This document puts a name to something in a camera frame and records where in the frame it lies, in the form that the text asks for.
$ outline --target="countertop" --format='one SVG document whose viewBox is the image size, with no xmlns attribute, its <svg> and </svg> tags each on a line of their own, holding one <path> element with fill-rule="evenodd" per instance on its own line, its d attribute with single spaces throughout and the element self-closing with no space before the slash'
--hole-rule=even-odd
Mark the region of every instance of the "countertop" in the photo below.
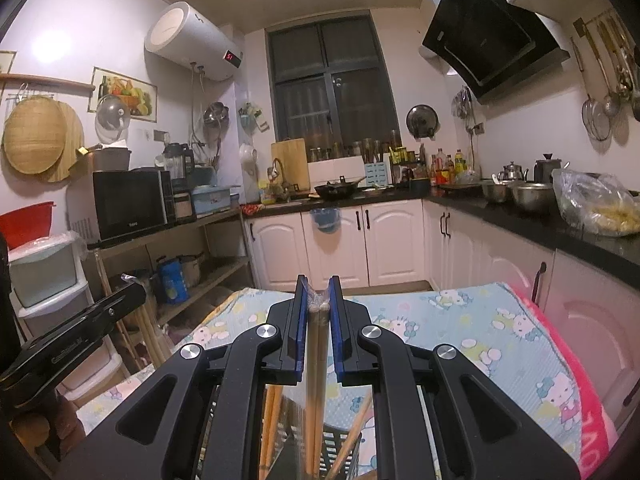
<svg viewBox="0 0 640 480">
<path fill-rule="evenodd" d="M 251 218 L 310 211 L 319 207 L 352 207 L 397 200 L 424 199 L 468 213 L 551 250 L 559 250 L 640 291 L 640 235 L 610 238 L 583 233 L 562 220 L 558 211 L 549 216 L 529 216 L 513 204 L 490 204 L 482 196 L 447 196 L 440 189 L 395 189 L 377 196 L 357 193 L 347 200 L 305 200 L 267 206 Z"/>
</svg>

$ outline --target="cartoon print tablecloth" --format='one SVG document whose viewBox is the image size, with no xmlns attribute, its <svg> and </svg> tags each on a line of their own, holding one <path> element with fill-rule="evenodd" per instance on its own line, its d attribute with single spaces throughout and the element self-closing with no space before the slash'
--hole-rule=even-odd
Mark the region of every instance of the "cartoon print tablecloth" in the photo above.
<svg viewBox="0 0 640 480">
<path fill-rule="evenodd" d="M 192 341 L 205 348 L 228 344 L 263 323 L 272 304 L 289 298 L 292 294 L 251 288 L 236 292 L 176 348 Z M 374 323 L 411 345 L 458 348 L 562 446 L 584 478 L 606 456 L 614 432 L 584 370 L 537 308 L 507 285 L 348 299 L 364 304 Z M 149 366 L 83 406 L 78 415 L 85 430 L 91 431 L 153 371 Z M 287 392 L 296 400 L 302 389 Z M 366 392 L 365 386 L 337 384 L 329 345 L 325 423 L 348 430 Z M 590 437 L 583 439 L 587 429 Z M 375 455 L 371 409 L 362 430 L 360 474 L 375 468 Z"/>
</svg>

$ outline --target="window frame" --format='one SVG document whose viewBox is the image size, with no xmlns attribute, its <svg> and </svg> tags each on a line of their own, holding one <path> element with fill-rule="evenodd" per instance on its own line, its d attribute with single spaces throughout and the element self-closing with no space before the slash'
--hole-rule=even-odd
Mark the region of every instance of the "window frame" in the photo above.
<svg viewBox="0 0 640 480">
<path fill-rule="evenodd" d="M 369 26 L 369 30 L 371 32 L 371 36 L 373 39 L 374 47 L 376 49 L 377 59 L 376 60 L 356 60 L 356 61 L 347 61 L 340 62 L 335 64 L 333 67 L 329 66 L 327 53 L 326 53 L 326 45 L 324 44 L 324 35 L 322 34 L 322 25 L 325 23 L 331 22 L 348 22 L 353 20 L 366 20 L 367 25 Z M 309 27 L 313 26 L 316 28 L 316 34 L 318 35 L 320 41 L 320 49 L 322 53 L 322 63 L 324 64 L 322 72 L 317 72 L 315 70 L 308 70 L 307 72 L 300 72 L 299 75 L 295 78 L 279 78 L 276 79 L 274 74 L 274 53 L 273 53 L 273 45 L 271 43 L 271 38 L 277 34 L 283 34 L 294 30 L 296 28 Z M 340 129 L 340 117 L 338 114 L 338 102 L 336 98 L 335 88 L 334 88 L 334 75 L 345 72 L 354 72 L 359 70 L 368 70 L 368 69 L 377 69 L 380 70 L 381 73 L 385 76 L 384 81 L 386 84 L 383 84 L 382 93 L 383 98 L 386 101 L 386 105 L 389 106 L 389 114 L 391 120 L 391 129 L 389 130 L 389 140 L 391 140 L 391 130 L 399 131 L 398 124 L 398 113 L 396 111 L 396 102 L 394 100 L 393 92 L 391 89 L 391 81 L 389 80 L 389 74 L 386 69 L 385 58 L 382 53 L 382 48 L 380 47 L 380 40 L 378 38 L 378 33 L 376 31 L 376 27 L 373 23 L 373 19 L 371 17 L 370 12 L 363 13 L 346 13 L 345 15 L 340 16 L 315 16 L 310 20 L 301 20 L 297 22 L 295 25 L 291 27 L 279 27 L 274 28 L 272 30 L 266 30 L 266 43 L 267 43 L 267 59 L 268 59 L 268 72 L 269 72 L 269 83 L 270 83 L 270 91 L 271 91 L 271 102 L 273 103 L 273 113 L 274 113 L 274 128 L 275 128 L 275 138 L 276 142 L 281 140 L 289 140 L 292 137 L 289 137 L 289 132 L 287 129 L 287 118 L 285 113 L 284 101 L 278 99 L 277 86 L 283 85 L 291 82 L 304 82 L 306 80 L 318 79 L 319 77 L 324 77 L 324 85 L 326 89 L 327 101 L 329 104 L 329 114 L 331 120 L 331 130 L 333 133 L 333 141 L 343 143 L 343 135 Z"/>
</svg>

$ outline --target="water heater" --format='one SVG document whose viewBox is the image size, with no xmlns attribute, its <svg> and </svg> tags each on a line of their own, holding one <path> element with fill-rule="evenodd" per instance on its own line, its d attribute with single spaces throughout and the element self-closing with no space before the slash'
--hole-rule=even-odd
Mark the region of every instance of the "water heater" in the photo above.
<svg viewBox="0 0 640 480">
<path fill-rule="evenodd" d="M 184 67 L 203 66 L 215 81 L 231 77 L 242 63 L 242 51 L 187 2 L 168 6 L 145 38 L 149 52 Z"/>
</svg>

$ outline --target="window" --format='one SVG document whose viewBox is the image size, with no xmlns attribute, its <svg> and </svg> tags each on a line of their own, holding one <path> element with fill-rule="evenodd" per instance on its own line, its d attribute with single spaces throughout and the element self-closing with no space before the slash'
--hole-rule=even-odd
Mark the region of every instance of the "window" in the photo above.
<svg viewBox="0 0 640 480">
<path fill-rule="evenodd" d="M 277 139 L 307 149 L 390 141 L 398 119 L 369 16 L 269 34 Z"/>
</svg>

